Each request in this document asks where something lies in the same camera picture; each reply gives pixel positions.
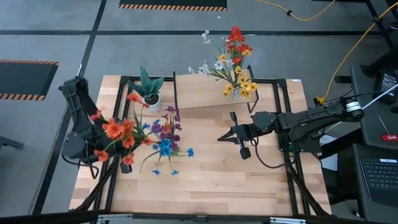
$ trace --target concrete floor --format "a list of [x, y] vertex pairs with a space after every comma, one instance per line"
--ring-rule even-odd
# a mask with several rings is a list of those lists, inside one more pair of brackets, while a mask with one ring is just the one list
[[[92, 30], [100, 3], [101, 0], [3, 0], [0, 31]], [[328, 4], [311, 0], [278, 3], [293, 9], [300, 17], [312, 16]], [[384, 1], [373, 3], [378, 13], [387, 8]], [[235, 25], [242, 30], [268, 31], [366, 30], [371, 20], [366, 5], [358, 3], [338, 2], [318, 19], [300, 22], [254, 0], [228, 0], [228, 12], [124, 10], [118, 8], [118, 0], [107, 0], [99, 30], [228, 30]], [[391, 20], [388, 15], [384, 22], [388, 24]], [[221, 40], [217, 35], [211, 38]], [[57, 88], [77, 74], [88, 39], [89, 35], [0, 35], [0, 58], [60, 62], [44, 101], [0, 100], [0, 135], [25, 144], [21, 151], [8, 147], [0, 151], [0, 217], [25, 215], [32, 210], [66, 108]], [[307, 104], [313, 107], [312, 98], [325, 93], [335, 68], [358, 39], [358, 36], [250, 35], [247, 42], [253, 46], [254, 55], [246, 65], [252, 65], [255, 77], [301, 79]], [[348, 75], [351, 65], [372, 62], [387, 50], [382, 38], [368, 37], [339, 74]], [[210, 57], [200, 35], [98, 35], [84, 77], [89, 81], [91, 97], [96, 100], [103, 75], [137, 75], [140, 65], [150, 74], [171, 76], [173, 71], [184, 74], [188, 66], [197, 67]], [[334, 83], [330, 98], [349, 88], [350, 85]], [[339, 136], [351, 128], [341, 125], [330, 134]], [[76, 174], [76, 167], [59, 160], [44, 213], [68, 210]], [[348, 217], [350, 213], [345, 212], [349, 206], [339, 205], [332, 210], [335, 215]]]

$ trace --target white flower pot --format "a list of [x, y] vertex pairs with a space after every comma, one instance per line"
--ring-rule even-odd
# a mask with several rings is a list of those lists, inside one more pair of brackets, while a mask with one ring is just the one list
[[162, 99], [160, 97], [160, 94], [158, 94], [158, 96], [159, 96], [159, 100], [154, 105], [149, 105], [148, 111], [156, 112], [156, 111], [160, 111], [162, 109]]

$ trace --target succulent plant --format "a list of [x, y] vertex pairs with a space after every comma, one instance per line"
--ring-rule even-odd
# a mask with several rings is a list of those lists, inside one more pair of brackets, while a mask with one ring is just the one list
[[130, 82], [129, 84], [133, 90], [144, 97], [146, 103], [154, 104], [157, 102], [157, 94], [159, 93], [160, 88], [162, 88], [164, 77], [151, 80], [144, 67], [141, 66], [140, 70], [141, 85], [137, 85], [133, 82]]

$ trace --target potted plant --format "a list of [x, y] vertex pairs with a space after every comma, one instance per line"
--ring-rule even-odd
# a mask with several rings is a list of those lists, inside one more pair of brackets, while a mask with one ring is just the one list
[[[106, 123], [103, 125], [103, 129], [107, 137], [113, 141], [106, 146], [104, 149], [95, 149], [94, 154], [98, 156], [99, 161], [106, 161], [109, 158], [108, 148], [116, 142], [122, 142], [123, 149], [118, 151], [121, 155], [122, 162], [126, 165], [131, 165], [134, 163], [134, 151], [141, 145], [145, 144], [147, 146], [153, 145], [154, 141], [148, 137], [150, 133], [146, 133], [145, 130], [149, 127], [148, 124], [142, 124], [142, 113], [140, 119], [136, 114], [135, 104], [142, 105], [142, 109], [148, 108], [149, 105], [142, 102], [141, 97], [135, 93], [127, 96], [127, 99], [131, 101], [132, 110], [134, 113], [134, 120], [123, 120], [118, 121], [117, 118], [110, 118], [105, 120]], [[101, 111], [98, 110], [96, 114], [91, 115], [90, 119], [92, 121], [96, 119], [103, 119]]]
[[149, 111], [158, 111], [162, 108], [162, 99], [160, 98], [159, 90], [162, 88], [164, 77], [151, 80], [147, 71], [142, 66], [140, 70], [141, 85], [136, 85], [133, 82], [129, 84], [133, 90], [142, 96], [143, 101], [149, 105]]
[[188, 156], [188, 157], [193, 157], [194, 151], [192, 148], [187, 149], [186, 151], [183, 151], [180, 149], [178, 146], [178, 142], [181, 140], [181, 137], [176, 134], [177, 130], [181, 131], [182, 127], [180, 124], [180, 116], [177, 114], [177, 110], [169, 106], [165, 111], [167, 113], [163, 115], [162, 117], [165, 119], [165, 122], [161, 124], [161, 120], [157, 119], [152, 127], [150, 128], [151, 133], [153, 133], [157, 137], [157, 141], [154, 141], [152, 148], [155, 152], [149, 154], [142, 162], [140, 172], [142, 169], [142, 166], [144, 165], [145, 161], [154, 156], [158, 155], [158, 161], [156, 164], [155, 169], [152, 171], [155, 175], [160, 175], [160, 170], [159, 170], [159, 163], [161, 158], [167, 157], [169, 160], [170, 167], [172, 168], [171, 175], [177, 175], [179, 173], [178, 170], [174, 169], [172, 165], [172, 157], [178, 156], [178, 157], [183, 157], [183, 156]]
[[[214, 43], [207, 37], [209, 31], [206, 30], [201, 36], [205, 40], [206, 45]], [[204, 74], [207, 77], [213, 76], [216, 78], [216, 83], [220, 80], [226, 80], [229, 84], [225, 86], [222, 93], [227, 98], [235, 100], [238, 96], [244, 96], [251, 98], [251, 93], [256, 91], [258, 85], [254, 82], [250, 82], [251, 78], [244, 74], [242, 67], [244, 59], [247, 56], [252, 55], [252, 48], [244, 43], [245, 38], [242, 35], [239, 27], [234, 26], [231, 31], [231, 35], [228, 38], [222, 37], [224, 40], [223, 47], [218, 47], [218, 57], [215, 53], [216, 63], [214, 67], [205, 63], [202, 67], [199, 67], [198, 73]], [[195, 73], [191, 67], [188, 68], [189, 73]]]

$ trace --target wooden tabletop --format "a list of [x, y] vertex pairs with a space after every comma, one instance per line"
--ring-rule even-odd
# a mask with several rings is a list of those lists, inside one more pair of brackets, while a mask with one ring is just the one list
[[[106, 75], [99, 91], [97, 106], [105, 118], [110, 118], [118, 92], [120, 76]], [[293, 112], [307, 109], [303, 87], [298, 80], [287, 80], [290, 104]], [[165, 82], [160, 90], [163, 107], [174, 104], [172, 82]], [[259, 84], [259, 102], [256, 111], [276, 111], [271, 84]], [[268, 169], [255, 156], [242, 160], [239, 147], [230, 142], [218, 142], [233, 125], [229, 112], [235, 111], [238, 123], [251, 123], [246, 104], [212, 106], [180, 110], [182, 149], [194, 148], [195, 157], [172, 158], [179, 175], [171, 176], [167, 159], [160, 162], [160, 176], [152, 173], [157, 157], [150, 158], [139, 166], [143, 158], [153, 152], [149, 146], [140, 146], [135, 152], [133, 172], [118, 171], [112, 212], [123, 213], [175, 213], [207, 215], [292, 215], [286, 170]], [[143, 121], [152, 123], [164, 111], [150, 113], [144, 110]], [[283, 163], [277, 136], [274, 133], [259, 138], [259, 154], [270, 164]], [[323, 181], [321, 165], [311, 154], [301, 153], [305, 183], [309, 191], [324, 210], [331, 213]], [[90, 171], [81, 167], [76, 180], [70, 208], [76, 208], [98, 181], [91, 179]], [[105, 186], [101, 200], [104, 206], [108, 186]], [[300, 191], [296, 186], [299, 210], [302, 212]]]
[[[250, 77], [249, 70], [245, 69], [243, 72]], [[229, 83], [226, 80], [215, 83], [215, 77], [207, 78], [204, 74], [177, 75], [175, 82], [177, 103], [180, 109], [252, 103], [256, 100], [254, 93], [249, 99], [245, 97], [237, 97], [235, 100], [227, 99], [222, 92]]]

